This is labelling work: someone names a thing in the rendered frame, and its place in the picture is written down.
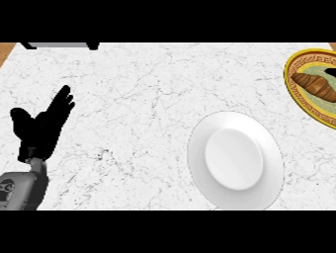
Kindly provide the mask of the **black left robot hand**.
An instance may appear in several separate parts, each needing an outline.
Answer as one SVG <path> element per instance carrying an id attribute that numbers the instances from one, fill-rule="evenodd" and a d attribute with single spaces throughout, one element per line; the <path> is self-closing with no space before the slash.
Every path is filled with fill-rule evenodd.
<path id="1" fill-rule="evenodd" d="M 18 161 L 28 163 L 33 158 L 46 161 L 53 155 L 61 128 L 74 107 L 70 87 L 64 85 L 49 108 L 33 118 L 22 108 L 10 110 L 13 133 L 21 139 Z"/>

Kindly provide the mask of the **brown croissant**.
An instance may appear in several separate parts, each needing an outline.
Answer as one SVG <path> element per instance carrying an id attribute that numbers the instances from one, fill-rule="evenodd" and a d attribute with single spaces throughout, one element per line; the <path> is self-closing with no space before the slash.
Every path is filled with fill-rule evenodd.
<path id="1" fill-rule="evenodd" d="M 330 103 L 336 103 L 336 90 L 322 76 L 293 73 L 290 78 L 311 95 Z"/>

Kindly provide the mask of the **yellow patterned plate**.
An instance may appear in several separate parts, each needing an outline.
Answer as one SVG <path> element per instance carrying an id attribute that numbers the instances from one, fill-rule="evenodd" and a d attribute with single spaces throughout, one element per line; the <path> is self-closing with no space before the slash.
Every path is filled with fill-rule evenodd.
<path id="1" fill-rule="evenodd" d="M 303 49 L 288 58 L 282 77 L 290 97 L 300 108 L 324 125 L 336 129 L 336 102 L 311 94 L 291 79 L 294 73 L 318 75 L 336 91 L 336 77 L 325 73 L 327 68 L 336 68 L 336 51 L 322 48 Z"/>

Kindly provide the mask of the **white plate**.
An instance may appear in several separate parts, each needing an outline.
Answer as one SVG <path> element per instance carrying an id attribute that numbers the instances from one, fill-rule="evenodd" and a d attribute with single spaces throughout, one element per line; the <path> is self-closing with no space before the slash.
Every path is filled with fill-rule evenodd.
<path id="1" fill-rule="evenodd" d="M 195 186 L 222 210 L 263 210 L 280 196 L 282 159 L 263 125 L 237 112 L 217 112 L 197 124 L 186 146 Z"/>

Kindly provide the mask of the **grey appliance with black feet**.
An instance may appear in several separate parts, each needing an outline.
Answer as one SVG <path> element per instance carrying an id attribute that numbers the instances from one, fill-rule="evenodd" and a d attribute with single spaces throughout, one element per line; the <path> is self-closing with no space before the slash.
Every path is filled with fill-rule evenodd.
<path id="1" fill-rule="evenodd" d="M 39 47 L 84 47 L 89 50 L 99 48 L 99 42 L 21 42 L 25 49 L 37 49 Z"/>

